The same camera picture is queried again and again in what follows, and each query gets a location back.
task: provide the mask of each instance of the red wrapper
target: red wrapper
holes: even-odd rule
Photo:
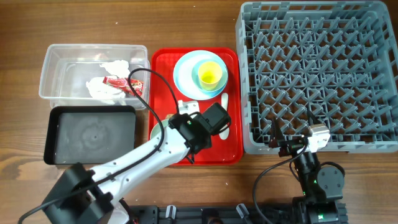
[[[131,85],[134,88],[134,90],[138,93],[139,96],[142,95],[142,87],[144,86],[144,82],[140,80],[135,80],[135,79],[130,79]],[[127,78],[110,78],[110,77],[105,77],[103,83],[113,86],[115,88],[118,88],[122,90],[125,93],[129,93],[132,96],[135,96],[135,94],[131,91],[129,84],[127,82]]]

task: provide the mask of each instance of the white knife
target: white knife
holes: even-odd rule
[[[225,110],[227,110],[227,108],[228,108],[228,94],[227,94],[227,93],[223,93],[223,94],[221,95],[221,106],[222,106]],[[222,140],[225,140],[226,138],[228,138],[228,135],[229,135],[229,128],[227,128],[225,131],[223,131],[222,133],[220,133],[220,138],[221,138]]]

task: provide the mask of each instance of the dish rack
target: dish rack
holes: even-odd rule
[[[287,139],[310,110],[331,132],[324,151],[398,150],[397,44],[379,1],[246,2],[236,22],[244,149]]]

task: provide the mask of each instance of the white tissue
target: white tissue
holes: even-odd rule
[[[105,68],[111,75],[116,75],[119,78],[127,78],[130,74],[129,62],[125,60],[116,60],[114,62],[106,62],[99,65]]]
[[[91,97],[100,99],[101,102],[106,103],[107,105],[114,105],[115,102],[113,100],[104,99],[121,99],[126,97],[126,94],[122,90],[109,86],[103,83],[103,81],[104,77],[96,77],[92,78],[89,82],[86,82],[86,86]]]

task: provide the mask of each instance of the wooden surface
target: wooden surface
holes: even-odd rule
[[[24,0],[0,2],[28,2]],[[62,170],[43,162],[49,101],[38,96],[47,47],[58,43],[142,44],[162,47],[230,47],[243,1],[147,1],[0,4],[0,223],[15,223],[37,206]],[[389,1],[390,11],[397,7]],[[391,13],[395,30],[398,16]],[[147,139],[139,113],[138,143]],[[343,202],[350,223],[398,222],[398,153],[320,153],[346,169]],[[236,205],[251,203],[254,179],[281,161],[244,155],[229,167],[170,167],[126,196],[131,205]],[[301,195],[287,166],[261,180],[261,202],[290,202]],[[39,212],[26,223],[47,223]]]

